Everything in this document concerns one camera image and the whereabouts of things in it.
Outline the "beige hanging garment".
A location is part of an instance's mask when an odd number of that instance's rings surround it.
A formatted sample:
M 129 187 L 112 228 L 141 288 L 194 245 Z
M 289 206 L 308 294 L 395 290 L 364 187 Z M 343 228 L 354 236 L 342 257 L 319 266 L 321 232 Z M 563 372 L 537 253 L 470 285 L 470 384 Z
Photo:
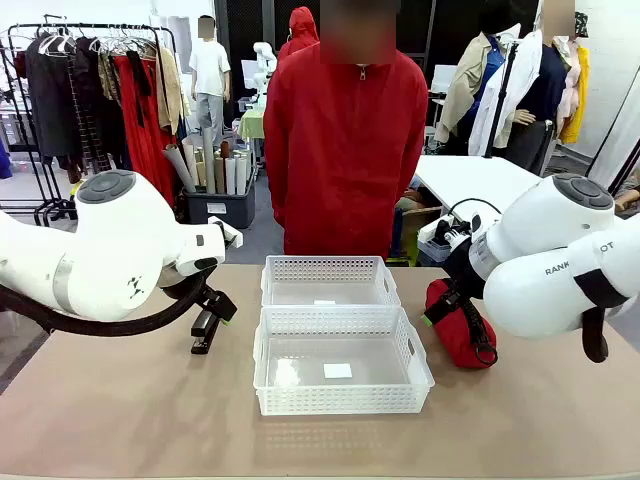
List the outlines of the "beige hanging garment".
M 159 126 L 176 135 L 181 120 L 191 114 L 173 53 L 161 47 L 156 55 L 156 87 Z

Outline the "white background table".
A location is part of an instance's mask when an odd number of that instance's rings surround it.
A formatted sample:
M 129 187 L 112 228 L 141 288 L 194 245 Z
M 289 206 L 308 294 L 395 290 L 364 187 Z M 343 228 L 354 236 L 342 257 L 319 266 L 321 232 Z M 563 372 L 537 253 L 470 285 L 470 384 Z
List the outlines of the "white background table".
M 485 201 L 504 212 L 541 181 L 539 176 L 501 157 L 481 156 L 422 155 L 414 176 L 446 209 L 474 198 L 454 209 L 459 218 L 491 209 Z

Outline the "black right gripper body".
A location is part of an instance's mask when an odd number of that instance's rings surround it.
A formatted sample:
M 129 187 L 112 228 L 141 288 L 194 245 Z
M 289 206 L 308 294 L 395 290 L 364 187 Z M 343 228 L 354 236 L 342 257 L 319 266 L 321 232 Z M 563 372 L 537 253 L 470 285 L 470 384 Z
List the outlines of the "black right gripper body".
M 451 247 L 444 262 L 444 271 L 449 275 L 452 286 L 462 296 L 482 296 L 484 280 L 474 270 L 469 258 L 472 241 L 467 237 L 456 247 Z

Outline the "person in red jacket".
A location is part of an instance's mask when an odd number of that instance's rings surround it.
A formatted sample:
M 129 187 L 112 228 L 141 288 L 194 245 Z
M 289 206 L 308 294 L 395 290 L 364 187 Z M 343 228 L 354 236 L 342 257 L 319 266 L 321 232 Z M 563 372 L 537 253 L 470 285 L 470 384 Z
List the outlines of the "person in red jacket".
M 396 47 L 401 0 L 323 0 L 317 43 L 278 63 L 263 117 L 288 255 L 386 257 L 424 145 L 428 87 Z

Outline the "black tripod pole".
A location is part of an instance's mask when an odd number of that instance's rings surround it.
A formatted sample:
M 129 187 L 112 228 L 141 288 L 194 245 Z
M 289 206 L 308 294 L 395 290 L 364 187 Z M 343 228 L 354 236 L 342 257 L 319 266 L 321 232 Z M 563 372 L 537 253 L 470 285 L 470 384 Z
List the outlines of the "black tripod pole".
M 502 115 L 503 107 L 507 97 L 508 84 L 511 77 L 513 64 L 517 56 L 517 51 L 518 51 L 518 42 L 513 42 L 510 46 L 508 56 L 504 64 L 504 74 L 501 82 L 501 87 L 498 93 L 498 101 L 497 101 L 494 117 L 491 124 L 489 138 L 488 138 L 485 153 L 484 153 L 485 158 L 492 157 L 496 135 L 498 131 L 502 129 L 501 115 Z

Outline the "green covered table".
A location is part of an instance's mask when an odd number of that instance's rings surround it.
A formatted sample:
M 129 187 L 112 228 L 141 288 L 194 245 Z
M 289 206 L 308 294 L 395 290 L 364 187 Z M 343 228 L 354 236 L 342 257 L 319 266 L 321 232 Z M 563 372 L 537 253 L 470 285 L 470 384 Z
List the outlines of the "green covered table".
M 260 109 L 247 110 L 240 118 L 238 135 L 244 140 L 264 139 L 263 127 L 264 111 Z

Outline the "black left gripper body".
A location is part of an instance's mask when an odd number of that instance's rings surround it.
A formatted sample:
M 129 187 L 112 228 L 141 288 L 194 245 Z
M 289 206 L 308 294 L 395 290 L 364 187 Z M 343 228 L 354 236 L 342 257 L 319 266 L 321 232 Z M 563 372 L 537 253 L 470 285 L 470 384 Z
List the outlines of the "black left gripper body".
M 174 303 L 164 309 L 162 314 L 181 314 L 192 306 L 198 305 L 203 310 L 213 312 L 215 301 L 219 295 L 208 286 L 209 276 L 217 266 L 209 266 L 189 276 L 183 276 L 175 268 L 165 268 L 158 280 L 158 288 Z

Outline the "mannequin with white shirt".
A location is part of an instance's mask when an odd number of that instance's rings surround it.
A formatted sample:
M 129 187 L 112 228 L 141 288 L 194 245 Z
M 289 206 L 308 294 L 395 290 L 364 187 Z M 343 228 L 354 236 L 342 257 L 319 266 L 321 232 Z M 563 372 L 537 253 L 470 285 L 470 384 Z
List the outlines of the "mannequin with white shirt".
M 556 114 L 569 70 L 567 42 L 575 33 L 575 12 L 575 0 L 539 0 L 532 31 L 524 37 L 502 37 L 506 59 L 513 42 L 518 42 L 518 51 L 492 156 L 538 176 L 549 163 L 558 133 Z M 468 141 L 471 156 L 484 157 L 504 64 L 486 85 Z

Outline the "black stapler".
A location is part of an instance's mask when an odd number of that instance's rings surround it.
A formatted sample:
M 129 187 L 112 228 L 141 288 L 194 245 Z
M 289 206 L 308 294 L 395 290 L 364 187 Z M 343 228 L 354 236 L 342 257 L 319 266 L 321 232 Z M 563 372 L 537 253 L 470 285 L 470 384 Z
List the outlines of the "black stapler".
M 215 313 L 208 310 L 200 312 L 191 327 L 193 355 L 206 355 L 209 352 L 220 322 L 221 319 Z

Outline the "silver paper roll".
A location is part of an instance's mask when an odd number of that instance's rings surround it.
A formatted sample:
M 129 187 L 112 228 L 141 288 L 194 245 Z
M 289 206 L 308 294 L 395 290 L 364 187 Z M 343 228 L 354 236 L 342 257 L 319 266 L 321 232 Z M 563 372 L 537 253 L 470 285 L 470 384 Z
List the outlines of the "silver paper roll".
M 212 127 L 207 127 L 202 130 L 202 140 L 205 160 L 206 190 L 208 194 L 215 194 L 214 133 Z

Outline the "large white perforated basket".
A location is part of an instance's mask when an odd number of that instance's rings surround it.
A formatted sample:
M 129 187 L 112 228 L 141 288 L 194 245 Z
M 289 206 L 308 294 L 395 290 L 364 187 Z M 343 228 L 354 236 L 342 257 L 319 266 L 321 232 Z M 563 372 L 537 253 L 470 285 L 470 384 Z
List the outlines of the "large white perforated basket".
M 400 306 L 265 307 L 253 359 L 264 416 L 416 414 L 435 385 Z M 350 363 L 353 377 L 326 379 L 325 363 Z

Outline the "person in red hood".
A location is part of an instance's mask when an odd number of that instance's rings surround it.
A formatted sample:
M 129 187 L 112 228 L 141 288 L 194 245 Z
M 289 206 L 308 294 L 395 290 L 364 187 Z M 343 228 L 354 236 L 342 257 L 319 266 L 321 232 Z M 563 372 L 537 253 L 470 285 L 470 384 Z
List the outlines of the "person in red hood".
M 278 61 L 318 42 L 319 35 L 311 10 L 306 6 L 297 7 L 290 14 L 289 35 L 279 50 Z

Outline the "yellow hanging garment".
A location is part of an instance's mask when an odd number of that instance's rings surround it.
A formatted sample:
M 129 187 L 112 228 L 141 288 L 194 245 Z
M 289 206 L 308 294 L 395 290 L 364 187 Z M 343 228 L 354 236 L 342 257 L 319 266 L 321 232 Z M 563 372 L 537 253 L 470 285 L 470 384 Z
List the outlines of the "yellow hanging garment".
M 557 108 L 556 124 L 562 144 L 575 144 L 580 136 L 587 106 L 590 52 L 575 40 L 567 42 L 569 70 Z

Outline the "red zip pouch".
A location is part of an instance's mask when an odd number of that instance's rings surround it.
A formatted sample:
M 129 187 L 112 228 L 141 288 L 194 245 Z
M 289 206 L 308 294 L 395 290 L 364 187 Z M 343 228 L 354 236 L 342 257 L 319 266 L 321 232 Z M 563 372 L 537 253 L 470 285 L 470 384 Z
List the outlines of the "red zip pouch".
M 429 286 L 434 286 L 439 291 L 447 287 L 453 288 L 449 278 L 435 280 Z M 455 366 L 463 369 L 486 369 L 497 363 L 496 333 L 466 296 L 461 295 L 459 309 L 439 323 L 428 326 L 435 330 Z

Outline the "small white perforated basket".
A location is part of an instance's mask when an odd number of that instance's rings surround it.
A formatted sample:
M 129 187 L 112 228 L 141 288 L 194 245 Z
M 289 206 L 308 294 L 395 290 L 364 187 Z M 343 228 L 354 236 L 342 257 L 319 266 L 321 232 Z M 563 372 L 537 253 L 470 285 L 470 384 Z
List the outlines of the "small white perforated basket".
M 264 306 L 401 304 L 390 269 L 376 256 L 268 256 L 261 291 Z

